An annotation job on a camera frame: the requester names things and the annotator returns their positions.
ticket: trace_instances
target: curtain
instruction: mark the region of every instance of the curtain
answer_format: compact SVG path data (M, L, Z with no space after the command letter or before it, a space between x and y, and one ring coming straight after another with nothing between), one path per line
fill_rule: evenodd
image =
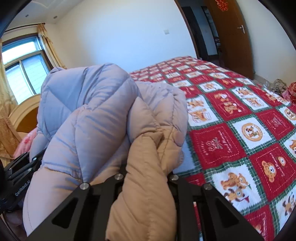
M62 63L62 61L57 56L57 53L54 49L52 41L49 39L47 31L43 23L37 25L37 32L40 42L43 46L43 49L52 64L53 67L62 67L66 69L66 66Z
M16 106L17 101L9 86L2 61L2 40L0 39L0 158L4 165L13 159L13 153L21 141L8 118Z

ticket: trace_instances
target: bed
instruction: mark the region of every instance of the bed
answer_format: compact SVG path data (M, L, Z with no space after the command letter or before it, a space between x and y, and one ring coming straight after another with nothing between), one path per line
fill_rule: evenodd
M130 73L184 91L188 132L183 164L188 182L215 188L273 240L296 198L296 106L244 76L190 56Z

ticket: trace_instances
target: red patch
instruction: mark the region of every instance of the red patch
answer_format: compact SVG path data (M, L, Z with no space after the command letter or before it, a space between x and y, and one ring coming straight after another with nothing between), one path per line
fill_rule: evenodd
M181 76L178 76L178 77L174 77L174 78L171 78L171 79L168 79L167 81L169 83L176 83L178 81L181 81L181 80L186 80L186 77L181 75Z
M260 88L249 85L249 87L254 91L255 94L260 96L267 104L276 107L279 105L282 105L281 102L279 102L276 98L274 98L272 95L268 94L266 91L261 90Z
M250 156L250 160L269 202L296 179L296 165L278 143Z
M216 69L204 69L204 70L200 70L200 72L203 72L204 74L210 74L210 73L220 73L218 70Z
M162 81L162 80L165 80L165 77L164 76L161 76L161 77L152 79L152 80L150 80L150 82L159 82L159 81Z
M202 173L192 175L190 177L184 178L190 184L201 186L206 183L205 177Z
M233 87L243 87L244 84L235 80L235 79L216 79L220 84L225 86L227 89L231 89Z
M197 86L180 87L179 89L184 92L187 99L202 94Z
M232 71L225 72L224 74L228 75L231 78L245 78L245 76L235 73L235 72L232 72Z
M193 147L202 168L214 168L224 162L237 161L246 156L239 141L226 123L190 132Z
M169 73L174 73L174 72L176 72L176 70L174 70L174 69L170 69L170 70L164 72L164 74L169 74Z
M214 80L213 77L211 76L208 76L208 75L200 75L200 76L197 76L197 77L194 77L192 79L190 79L190 81L192 82L192 84L201 84L201 83L204 83L204 82L207 82L207 81L211 81L211 80Z
M179 71L179 73L180 74L188 74L188 73L191 73L191 72L194 72L194 71L196 71L196 69L189 68L189 69L181 70L181 71Z
M228 90L207 94L209 101L225 121L251 114L251 110L242 104Z
M198 60L197 65L202 65L202 64L208 64L208 61L204 61L204 60Z
M259 112L257 116L277 140L280 140L294 129L294 126L275 109Z
M246 215L245 219L261 234L265 241L274 239L273 219L268 205Z
M291 106L288 107L292 112L296 113L296 104L292 104Z

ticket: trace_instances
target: quilted fabric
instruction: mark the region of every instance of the quilted fabric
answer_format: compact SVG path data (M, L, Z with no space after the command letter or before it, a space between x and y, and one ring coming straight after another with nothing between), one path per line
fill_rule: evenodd
M296 106L189 56L131 77L184 91L188 132L184 163L174 172L197 185L211 182L266 241L273 240L295 207Z

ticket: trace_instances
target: white patch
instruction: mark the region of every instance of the white patch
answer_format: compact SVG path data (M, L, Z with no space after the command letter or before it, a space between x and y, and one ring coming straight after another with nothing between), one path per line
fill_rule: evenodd
M223 74L223 73L210 73L209 75L216 78L216 79L228 79L229 78L226 74Z
M229 173L234 173L235 175L237 175L237 177L239 177L239 174L241 174L248 182L248 185L242 184L242 186L244 186L244 188L242 189L240 189L237 185L234 185L233 187L224 185L226 187L225 190L221 184L221 181L225 182L229 180ZM242 164L238 167L230 167L227 168L225 171L215 173L212 175L212 180L214 182L215 188L222 195L224 195L227 200L229 200L229 198L234 199L231 202L238 211L242 211L262 201L257 190L256 184L253 180L253 177L249 172L249 169L246 164Z
M217 116L210 109L205 98L199 95L196 98L187 99L189 125L203 126L215 121L218 121Z
M223 69L221 67L216 68L216 70L220 71L220 72L229 72L228 69Z
M287 222L289 216L291 215L291 213L289 211L286 212L286 208L284 207L284 202L285 205L291 205L292 209L294 209L295 207L295 199L296 199L296 186L292 189L292 191L290 191L285 197L283 197L277 204L276 204L276 212L278 214L279 217L279 228L280 230L282 229L282 227L285 225L285 223Z
M211 69L209 66L207 65L198 65L198 66L194 66L194 68L198 69L198 70L204 70L204 69Z
M269 107L260 97L245 98L242 101L253 110L260 110Z
M170 73L170 74L167 74L166 77L168 79L171 79L171 78L174 78L174 77L178 77L180 76L180 74L178 72L174 72L174 73Z
M279 102L281 102L282 104L284 104L284 105L286 105L286 106L288 106L288 105L291 103L290 101L288 101L288 100L284 99L283 97L281 97L281 96L279 96L279 95L277 95L277 94L275 94L275 93L269 91L269 90L266 89L266 88L264 88L264 90L265 90L268 94L272 95L272 96L273 96L274 98L276 98Z
M255 117L241 120L232 123L231 125L237 130L238 134L250 150L272 140L271 136ZM246 128L250 127L254 128L254 132L250 129L246 131Z
M282 107L279 109L280 113L283 114L293 125L296 125L296 114L289 110L287 107Z
M151 80L154 80L154 79L159 78L159 77L161 77L161 76L162 76L162 74L159 73L159 74L156 74L156 75L152 75L152 76L150 76L150 79L151 79Z
M144 79L148 79L148 77L149 77L148 75L145 75L145 76L139 78L139 81L144 80Z
M246 87L236 87L236 88L232 89L232 91L240 99L253 98L253 97L257 96L252 91L247 89Z
M296 158L296 133L284 142L284 146Z
M202 73L198 72L198 71L195 71L195 72L188 73L186 75L187 75L188 78L194 78L194 77L202 75Z
M243 83L244 85L254 85L252 83L252 81L250 81L249 79L247 78L237 78L237 80L241 83Z
M215 81L199 84L199 87L202 88L204 92L212 92L212 91L223 89L223 87L218 83L216 83Z
M184 69L189 69L190 67L188 65L182 65L182 66L179 66L177 67L176 69L177 70L184 70Z
M191 86L192 84L189 83L188 80L182 80L176 83L173 83L173 86L179 88L179 87L188 87Z
M172 67L167 67L167 68L162 69L161 71L162 71L162 72L166 72L166 71L169 71L169 70L171 70L171 69L173 69L173 68L172 68Z

